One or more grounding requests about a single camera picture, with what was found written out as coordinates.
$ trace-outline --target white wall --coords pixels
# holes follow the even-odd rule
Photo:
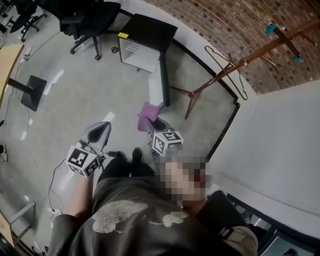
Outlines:
[[[211,159],[214,181],[320,238],[320,82],[259,96],[245,108]]]
[[[219,73],[221,68],[216,64],[216,62],[207,54],[205,51],[205,46],[209,45],[212,47],[216,52],[221,54],[213,45],[208,43],[205,39],[198,35],[193,29],[179,21],[178,19],[171,16],[169,13],[163,11],[162,9],[151,5],[143,0],[112,0],[112,2],[121,3],[121,8],[131,14],[141,14],[146,15],[166,23],[172,24],[178,27],[178,30],[174,36],[179,43],[184,45],[187,49],[189,49],[193,54],[195,54],[198,58],[200,58],[204,63],[206,63],[213,71]],[[220,64],[224,67],[227,65],[227,62],[223,60],[221,57],[217,56],[216,59],[220,62]],[[241,84],[239,81],[239,75],[237,71],[234,71],[230,74],[231,78],[233,79],[234,83],[241,88]],[[230,82],[228,78],[223,79],[226,84],[238,95],[238,92]],[[247,95],[250,100],[253,100],[257,97],[257,94],[254,92],[252,87],[248,84],[248,82],[242,78],[244,89],[247,92]],[[202,84],[195,84],[194,89],[202,86]],[[239,96],[240,104],[243,103],[242,98]]]

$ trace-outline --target brick wall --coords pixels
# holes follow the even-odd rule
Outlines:
[[[287,32],[316,17],[305,0],[145,0],[176,17],[234,61],[271,42],[266,21]],[[320,12],[320,5],[315,4]],[[320,29],[308,33],[320,45]],[[320,79],[320,48],[298,37],[292,41],[304,62],[293,62],[286,45],[265,56],[276,66],[256,59],[241,73],[257,93],[281,90]]]

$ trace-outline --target yellow label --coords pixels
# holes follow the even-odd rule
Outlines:
[[[119,33],[118,34],[118,37],[121,37],[121,38],[127,38],[129,35],[128,34],[125,34],[125,33]]]

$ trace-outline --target black side table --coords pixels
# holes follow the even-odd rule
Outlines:
[[[135,14],[118,34],[121,61],[153,74],[149,90],[150,103],[154,105],[162,102],[170,106],[165,55],[177,29],[163,21]]]

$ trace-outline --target wooden coat rack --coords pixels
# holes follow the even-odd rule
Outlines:
[[[291,42],[291,40],[293,40],[295,37],[301,36],[304,39],[306,39],[309,42],[311,42],[313,45],[317,46],[317,44],[306,33],[311,31],[311,30],[313,30],[313,29],[315,29],[315,28],[317,28],[317,27],[320,27],[320,17],[319,16],[314,18],[314,19],[312,19],[312,20],[310,20],[310,21],[307,21],[306,23],[296,27],[295,29],[289,31],[286,34],[281,32],[274,24],[269,24],[268,29],[271,27],[271,25],[273,25],[275,27],[275,28],[272,29],[273,33],[275,33],[277,36],[279,36],[279,38],[273,40],[272,42],[268,43],[264,47],[260,48],[259,50],[255,51],[254,53],[250,54],[249,56],[247,56],[245,58],[242,58],[237,64],[233,63],[231,59],[229,59],[229,60],[225,59],[225,60],[229,61],[229,64],[225,68],[223,68],[222,71],[219,74],[217,74],[215,77],[210,79],[208,82],[206,82],[205,84],[200,86],[198,89],[193,90],[193,91],[188,91],[188,90],[184,90],[184,89],[177,88],[177,87],[174,87],[174,86],[170,86],[174,90],[177,90],[179,92],[187,94],[188,97],[190,98],[190,102],[189,102],[189,105],[188,105],[188,108],[187,108],[187,111],[186,111],[184,119],[187,119],[189,117],[189,115],[190,115],[190,113],[191,113],[191,111],[192,111],[197,99],[199,98],[199,95],[201,94],[201,92],[205,88],[209,87],[210,85],[212,85],[213,83],[219,81],[220,79],[222,79],[222,78],[224,78],[226,76],[229,76],[229,74],[231,72],[236,71],[236,70],[239,71],[240,67],[247,66],[253,60],[255,60],[257,58],[263,58],[263,55],[267,54],[268,52],[270,52],[271,50],[277,48],[278,46],[280,46],[282,44],[286,44],[289,47],[289,49],[295,54],[294,59],[296,59],[296,60],[301,60],[302,57],[300,56],[298,50],[294,47],[294,45]]]

